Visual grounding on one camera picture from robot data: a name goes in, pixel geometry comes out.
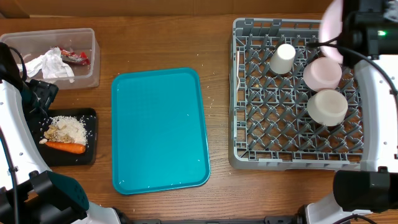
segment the black tray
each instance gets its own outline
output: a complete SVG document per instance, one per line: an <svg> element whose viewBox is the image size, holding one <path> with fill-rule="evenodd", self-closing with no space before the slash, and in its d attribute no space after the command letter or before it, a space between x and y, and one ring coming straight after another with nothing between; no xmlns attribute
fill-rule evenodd
<svg viewBox="0 0 398 224"><path fill-rule="evenodd" d="M47 114L49 116L47 119L44 119L44 117L36 117L31 118L27 122L37 149L47 165L77 166L93 164L95 162L98 130L98 119L95 110L93 108L48 110ZM44 137L44 131L48 130L49 125L52 122L50 118L55 116L72 116L77 120L84 117L86 123L85 129L87 131L87 144L85 153L72 154L69 152L53 149L45 144L39 144L39 141Z"/></svg>

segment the wooden table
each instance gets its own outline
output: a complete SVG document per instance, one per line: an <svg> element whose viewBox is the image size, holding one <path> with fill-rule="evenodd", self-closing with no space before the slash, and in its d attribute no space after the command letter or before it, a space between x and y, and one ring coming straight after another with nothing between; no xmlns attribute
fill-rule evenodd
<svg viewBox="0 0 398 224"><path fill-rule="evenodd" d="M320 19L321 16L267 14L5 19L0 20L0 34L81 27L94 29L101 48L99 87L59 91L52 105L53 109L92 107L98 113L98 152L94 165L53 167L53 171L79 181L92 202L104 207L117 207L132 219L263 218L266 215L292 215L301 205L321 199L332 190L334 172L235 170L229 165L228 50L232 24L237 17ZM191 67L200 76L211 177L204 186L196 188L120 195L113 188L111 174L112 81L126 72L178 67ZM370 217L379 223L398 223L394 220L398 219L396 212Z"/></svg>

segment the clear plastic bin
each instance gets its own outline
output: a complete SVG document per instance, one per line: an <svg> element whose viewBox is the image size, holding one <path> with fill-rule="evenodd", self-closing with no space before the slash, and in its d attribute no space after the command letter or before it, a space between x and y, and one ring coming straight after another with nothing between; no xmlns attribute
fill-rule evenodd
<svg viewBox="0 0 398 224"><path fill-rule="evenodd" d="M45 54L52 47L73 49L76 54L84 52L91 63L90 65L70 65L75 77L43 79L42 71L39 71L32 78L56 84L60 90L96 87L100 84L101 52L93 29L60 29L4 34L0 37L0 42L16 48L25 62ZM14 52L12 53L16 62L21 63L19 57Z"/></svg>

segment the red candy wrapper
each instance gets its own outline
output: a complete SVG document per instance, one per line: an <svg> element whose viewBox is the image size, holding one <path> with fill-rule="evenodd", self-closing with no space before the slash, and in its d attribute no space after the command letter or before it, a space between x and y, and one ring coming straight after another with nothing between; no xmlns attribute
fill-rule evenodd
<svg viewBox="0 0 398 224"><path fill-rule="evenodd" d="M90 60L88 60L87 55L82 52L80 55L75 54L74 52L69 52L60 48L61 50L61 58L65 63L73 64L73 65L89 65Z"/></svg>

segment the carrot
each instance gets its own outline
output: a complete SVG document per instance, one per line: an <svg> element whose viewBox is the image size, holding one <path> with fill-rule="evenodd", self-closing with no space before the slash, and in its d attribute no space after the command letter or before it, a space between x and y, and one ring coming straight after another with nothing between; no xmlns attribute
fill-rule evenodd
<svg viewBox="0 0 398 224"><path fill-rule="evenodd" d="M86 151L86 146L77 143L62 143L62 142L46 142L47 146L54 149L70 152L74 154L82 154Z"/></svg>

